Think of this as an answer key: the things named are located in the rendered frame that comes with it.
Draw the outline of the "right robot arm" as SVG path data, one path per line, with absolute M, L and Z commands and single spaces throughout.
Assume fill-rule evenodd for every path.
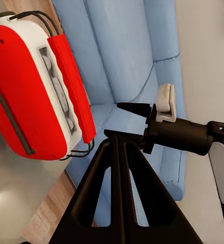
M 200 156 L 209 155 L 224 218 L 224 123 L 206 125 L 176 118 L 175 90 L 169 83 L 159 86 L 156 104 L 117 104 L 118 108 L 146 117 L 144 135 L 104 130 L 106 137 L 121 135 L 133 140 L 144 153 L 151 154 L 155 143 Z

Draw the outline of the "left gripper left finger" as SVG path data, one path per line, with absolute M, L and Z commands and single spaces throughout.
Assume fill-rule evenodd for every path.
M 108 167 L 111 167 L 110 225 L 92 227 Z M 117 135 L 99 145 L 49 244 L 126 244 Z

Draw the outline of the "radio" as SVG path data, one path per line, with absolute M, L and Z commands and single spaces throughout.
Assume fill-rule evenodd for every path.
M 35 22 L 20 20 L 31 14 L 51 37 Z M 69 43 L 40 10 L 0 13 L 0 132 L 11 150 L 29 159 L 82 158 L 95 146 L 94 120 Z M 81 137 L 89 150 L 75 150 Z

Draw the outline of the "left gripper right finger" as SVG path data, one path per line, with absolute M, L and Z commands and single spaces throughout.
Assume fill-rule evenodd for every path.
M 184 213 L 138 148 L 118 135 L 126 244 L 203 244 Z M 137 223 L 129 170 L 141 199 L 148 227 Z

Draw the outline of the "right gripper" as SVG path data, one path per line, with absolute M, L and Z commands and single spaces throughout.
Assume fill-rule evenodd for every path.
M 144 135 L 104 130 L 106 137 L 121 135 L 130 138 L 137 144 L 139 149 L 149 155 L 152 153 L 155 143 L 180 150 L 187 148 L 192 133 L 191 123 L 193 122 L 180 118 L 176 118 L 175 122 L 165 120 L 158 122 L 156 121 L 156 104 L 152 108 L 149 103 L 120 102 L 117 107 L 146 117 L 148 127 L 145 128 Z

